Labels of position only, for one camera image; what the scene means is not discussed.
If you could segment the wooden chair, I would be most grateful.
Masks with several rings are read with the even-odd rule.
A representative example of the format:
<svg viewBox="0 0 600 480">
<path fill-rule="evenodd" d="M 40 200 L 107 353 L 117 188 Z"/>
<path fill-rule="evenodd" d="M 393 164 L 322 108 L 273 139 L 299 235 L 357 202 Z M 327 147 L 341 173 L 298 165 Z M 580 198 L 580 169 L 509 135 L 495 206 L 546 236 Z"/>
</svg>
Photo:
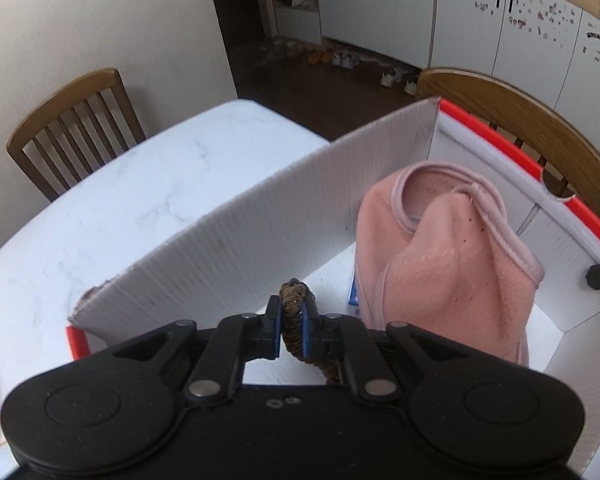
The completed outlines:
<svg viewBox="0 0 600 480">
<path fill-rule="evenodd" d="M 446 99 L 513 134 L 553 165 L 565 180 L 562 186 L 600 218 L 600 152 L 548 106 L 505 81 L 449 67 L 423 70 L 416 96 Z"/>
<path fill-rule="evenodd" d="M 79 76 L 20 122 L 12 161 L 51 202 L 147 139 L 115 68 Z"/>
</svg>

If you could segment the pink fleece garment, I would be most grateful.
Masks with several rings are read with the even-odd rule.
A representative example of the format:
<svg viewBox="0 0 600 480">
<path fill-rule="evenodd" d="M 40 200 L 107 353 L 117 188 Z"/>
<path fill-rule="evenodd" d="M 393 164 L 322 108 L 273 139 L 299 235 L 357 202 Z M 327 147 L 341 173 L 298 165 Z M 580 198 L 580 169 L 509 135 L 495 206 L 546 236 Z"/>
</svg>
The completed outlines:
<svg viewBox="0 0 600 480">
<path fill-rule="evenodd" d="M 405 322 L 509 362 L 529 362 L 526 325 L 544 269 L 481 174 L 419 162 L 374 184 L 356 222 L 360 317 Z"/>
</svg>

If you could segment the wooden chair at right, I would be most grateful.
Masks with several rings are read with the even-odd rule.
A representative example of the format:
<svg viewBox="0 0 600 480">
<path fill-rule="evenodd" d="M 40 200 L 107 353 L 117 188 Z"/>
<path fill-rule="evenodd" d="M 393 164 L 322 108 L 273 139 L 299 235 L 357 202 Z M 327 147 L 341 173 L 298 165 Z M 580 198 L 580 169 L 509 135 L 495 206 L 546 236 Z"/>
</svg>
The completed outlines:
<svg viewBox="0 0 600 480">
<path fill-rule="evenodd" d="M 423 70 L 416 96 L 446 99 L 513 134 L 553 165 L 565 180 L 562 186 L 600 218 L 600 152 L 548 106 L 505 81 L 449 67 Z"/>
</svg>

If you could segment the blue small carton box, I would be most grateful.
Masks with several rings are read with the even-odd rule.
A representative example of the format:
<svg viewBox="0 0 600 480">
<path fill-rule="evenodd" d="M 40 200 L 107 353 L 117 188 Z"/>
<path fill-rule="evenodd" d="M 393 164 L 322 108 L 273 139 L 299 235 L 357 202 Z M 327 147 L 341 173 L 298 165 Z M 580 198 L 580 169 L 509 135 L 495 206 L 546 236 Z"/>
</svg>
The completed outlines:
<svg viewBox="0 0 600 480">
<path fill-rule="evenodd" d="M 358 300 L 358 285 L 356 284 L 356 277 L 352 275 L 351 285 L 348 292 L 348 315 L 360 316 L 360 300 Z"/>
</svg>

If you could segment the white wall cabinet unit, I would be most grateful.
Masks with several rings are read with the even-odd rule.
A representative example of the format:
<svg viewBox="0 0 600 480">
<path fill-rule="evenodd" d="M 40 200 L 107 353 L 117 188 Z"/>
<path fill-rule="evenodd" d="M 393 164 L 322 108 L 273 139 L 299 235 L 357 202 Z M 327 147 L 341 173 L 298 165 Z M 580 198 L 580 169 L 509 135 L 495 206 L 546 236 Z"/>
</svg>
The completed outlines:
<svg viewBox="0 0 600 480">
<path fill-rule="evenodd" d="M 325 38 L 504 80 L 600 150 L 600 0 L 312 0 Z"/>
</svg>

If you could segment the red cardboard shoe box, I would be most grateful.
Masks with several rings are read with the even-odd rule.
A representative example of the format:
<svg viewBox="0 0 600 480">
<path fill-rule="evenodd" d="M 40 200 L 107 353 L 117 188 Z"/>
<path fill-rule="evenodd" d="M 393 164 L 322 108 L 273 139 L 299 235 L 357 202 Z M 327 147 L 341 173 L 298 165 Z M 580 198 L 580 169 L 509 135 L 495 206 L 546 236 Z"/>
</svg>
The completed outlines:
<svg viewBox="0 0 600 480">
<path fill-rule="evenodd" d="M 530 363 L 580 396 L 572 468 L 600 479 L 600 218 L 558 198 L 539 166 L 445 100 L 402 108 L 327 144 L 249 101 L 212 108 L 119 156 L 70 192 L 92 265 L 68 339 L 75 356 L 180 318 L 209 327 L 260 309 L 305 278 L 326 312 L 346 312 L 358 208 L 416 162 L 487 178 L 507 222 L 544 266 L 528 326 Z"/>
</svg>

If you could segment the wooden chair at back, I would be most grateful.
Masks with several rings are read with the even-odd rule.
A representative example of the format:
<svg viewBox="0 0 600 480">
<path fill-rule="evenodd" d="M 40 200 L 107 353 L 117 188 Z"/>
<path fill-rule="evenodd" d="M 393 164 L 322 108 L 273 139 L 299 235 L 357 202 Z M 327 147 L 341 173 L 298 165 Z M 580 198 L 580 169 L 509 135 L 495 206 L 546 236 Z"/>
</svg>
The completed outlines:
<svg viewBox="0 0 600 480">
<path fill-rule="evenodd" d="M 12 161 L 51 202 L 147 139 L 115 68 L 79 76 L 20 122 Z"/>
</svg>

